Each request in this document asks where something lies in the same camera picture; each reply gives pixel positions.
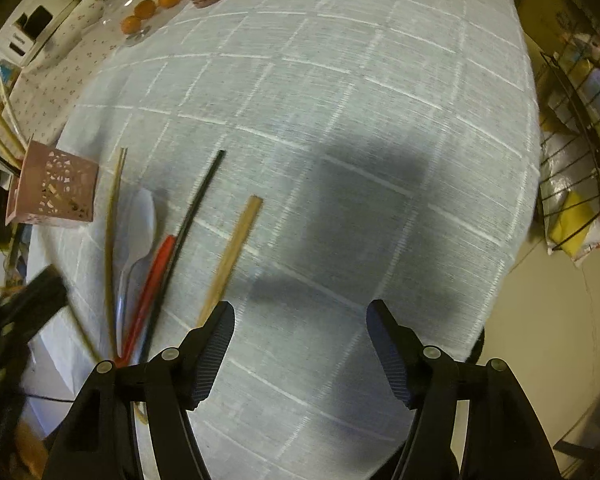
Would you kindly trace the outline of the glass jar with oranges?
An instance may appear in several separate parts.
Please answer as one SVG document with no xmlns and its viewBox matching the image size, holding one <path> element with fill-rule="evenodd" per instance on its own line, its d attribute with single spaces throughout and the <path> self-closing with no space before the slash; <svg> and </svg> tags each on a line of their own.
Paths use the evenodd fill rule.
<svg viewBox="0 0 600 480">
<path fill-rule="evenodd" d="M 174 18 L 184 0 L 104 0 L 102 30 L 131 47 Z"/>
</svg>

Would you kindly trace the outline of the floral cloth on cabinet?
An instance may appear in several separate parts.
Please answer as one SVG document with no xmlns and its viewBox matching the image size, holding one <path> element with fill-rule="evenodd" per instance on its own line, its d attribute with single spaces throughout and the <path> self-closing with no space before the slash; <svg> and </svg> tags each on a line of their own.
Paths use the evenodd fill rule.
<svg viewBox="0 0 600 480">
<path fill-rule="evenodd" d="M 99 65 L 122 44 L 102 0 L 82 0 L 25 67 L 9 96 L 26 140 L 52 144 Z"/>
</svg>

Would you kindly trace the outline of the thin bamboo chopstick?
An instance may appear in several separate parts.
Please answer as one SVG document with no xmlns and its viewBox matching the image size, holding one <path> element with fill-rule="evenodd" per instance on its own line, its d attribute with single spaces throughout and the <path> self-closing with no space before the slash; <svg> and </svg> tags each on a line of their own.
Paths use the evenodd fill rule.
<svg viewBox="0 0 600 480">
<path fill-rule="evenodd" d="M 104 275 L 105 275 L 105 309 L 108 323 L 108 337 L 111 356 L 117 355 L 116 321 L 114 320 L 114 241 L 117 231 L 117 211 L 120 196 L 122 172 L 125 165 L 127 148 L 119 148 L 118 160 L 109 193 L 105 230 Z"/>
</svg>

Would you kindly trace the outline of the white air fryer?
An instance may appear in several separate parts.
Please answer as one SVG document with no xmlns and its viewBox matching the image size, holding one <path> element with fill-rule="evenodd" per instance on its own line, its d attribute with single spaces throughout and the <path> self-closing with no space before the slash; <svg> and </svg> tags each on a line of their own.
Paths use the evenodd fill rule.
<svg viewBox="0 0 600 480">
<path fill-rule="evenodd" d="M 26 67 L 81 0 L 22 0 L 0 29 L 0 60 Z"/>
</svg>

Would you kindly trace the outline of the pink perforated utensil holder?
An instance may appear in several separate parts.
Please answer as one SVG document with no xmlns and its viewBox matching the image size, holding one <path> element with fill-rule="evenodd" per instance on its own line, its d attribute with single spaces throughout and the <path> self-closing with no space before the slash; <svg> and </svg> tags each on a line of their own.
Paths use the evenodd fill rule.
<svg viewBox="0 0 600 480">
<path fill-rule="evenodd" d="M 99 166 L 31 140 L 20 176 L 9 185 L 5 224 L 76 228 L 91 223 Z"/>
</svg>

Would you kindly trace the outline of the grey checked tablecloth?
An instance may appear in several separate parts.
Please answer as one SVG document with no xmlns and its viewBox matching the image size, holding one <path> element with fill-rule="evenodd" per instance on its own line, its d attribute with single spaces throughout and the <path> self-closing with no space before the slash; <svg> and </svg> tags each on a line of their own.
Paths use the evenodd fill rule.
<svg viewBox="0 0 600 480">
<path fill-rule="evenodd" d="M 215 479 L 367 479 L 405 440 L 367 335 L 374 299 L 463 361 L 527 234 L 538 106 L 514 0 L 222 0 L 186 6 L 99 67 L 60 146 L 99 164 L 94 220 L 38 226 L 108 346 L 104 239 L 120 200 L 180 226 L 222 164 L 171 278 L 151 348 L 196 325 L 237 219 L 263 202 L 225 296 L 235 331 L 193 412 Z"/>
</svg>

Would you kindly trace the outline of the white plastic spoon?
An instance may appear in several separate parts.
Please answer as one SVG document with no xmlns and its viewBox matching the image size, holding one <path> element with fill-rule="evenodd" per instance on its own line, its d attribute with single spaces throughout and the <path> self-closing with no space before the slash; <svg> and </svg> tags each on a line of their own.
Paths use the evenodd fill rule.
<svg viewBox="0 0 600 480">
<path fill-rule="evenodd" d="M 120 273 L 116 310 L 114 310 L 114 334 L 116 335 L 117 357 L 123 353 L 123 338 L 126 310 L 126 296 L 128 296 L 129 281 L 134 266 L 147 257 L 156 235 L 156 211 L 151 192 L 140 188 L 134 195 L 129 212 L 128 225 L 124 237 L 126 257 Z"/>
</svg>

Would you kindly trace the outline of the wide wooden chopstick pair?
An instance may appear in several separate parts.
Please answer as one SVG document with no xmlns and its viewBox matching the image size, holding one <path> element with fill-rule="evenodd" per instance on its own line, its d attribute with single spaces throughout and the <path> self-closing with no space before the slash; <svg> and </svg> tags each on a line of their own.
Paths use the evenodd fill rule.
<svg viewBox="0 0 600 480">
<path fill-rule="evenodd" d="M 216 267 L 213 280 L 208 290 L 204 305 L 197 318 L 196 326 L 203 326 L 207 322 L 214 307 L 222 300 L 225 289 L 227 288 L 230 277 L 233 274 L 234 267 L 242 253 L 242 248 L 248 240 L 248 236 L 253 228 L 254 222 L 262 207 L 263 200 L 257 195 L 251 195 L 238 221 L 230 240 L 228 241 L 221 260 Z"/>
</svg>

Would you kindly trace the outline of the black chopstick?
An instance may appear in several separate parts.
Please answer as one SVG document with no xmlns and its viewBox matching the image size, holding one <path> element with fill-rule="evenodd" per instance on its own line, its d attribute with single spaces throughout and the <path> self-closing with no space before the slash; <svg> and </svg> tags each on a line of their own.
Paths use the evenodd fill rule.
<svg viewBox="0 0 600 480">
<path fill-rule="evenodd" d="M 219 150 L 216 153 L 215 158 L 213 159 L 213 162 L 209 167 L 209 170 L 204 175 L 204 180 L 202 180 L 201 185 L 199 185 L 199 188 L 197 188 L 197 191 L 194 194 L 194 197 L 188 206 L 182 225 L 178 230 L 178 236 L 175 239 L 174 247 L 172 249 L 168 263 L 166 264 L 166 272 L 164 272 L 163 274 L 163 278 L 160 282 L 160 287 L 158 288 L 158 292 L 155 296 L 154 304 L 152 305 L 151 312 L 146 324 L 145 336 L 142 341 L 142 345 L 140 346 L 140 356 L 138 357 L 138 360 L 141 363 L 146 362 L 148 360 L 152 338 L 154 338 L 162 305 L 164 303 L 164 300 L 166 299 L 166 292 L 168 291 L 175 267 L 178 264 L 178 259 L 180 258 L 181 251 L 186 242 L 186 237 L 189 233 L 190 228 L 192 227 L 196 213 L 198 212 L 201 203 L 204 200 L 204 196 L 208 191 L 212 179 L 218 172 L 222 161 L 225 158 L 225 155 L 225 150 Z"/>
</svg>

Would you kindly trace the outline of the red plastic spoon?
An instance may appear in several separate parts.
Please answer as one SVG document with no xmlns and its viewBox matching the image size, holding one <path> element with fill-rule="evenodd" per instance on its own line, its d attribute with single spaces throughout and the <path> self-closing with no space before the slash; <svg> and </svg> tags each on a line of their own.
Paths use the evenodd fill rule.
<svg viewBox="0 0 600 480">
<path fill-rule="evenodd" d="M 129 333 L 125 336 L 122 347 L 122 355 L 117 358 L 117 366 L 127 366 L 131 361 L 137 341 L 143 333 L 144 326 L 152 304 L 158 294 L 163 275 L 166 273 L 166 267 L 171 258 L 175 246 L 176 237 L 168 235 L 156 253 L 155 259 L 147 274 L 144 287 L 138 298 L 135 310 L 132 316 L 132 324 Z"/>
</svg>

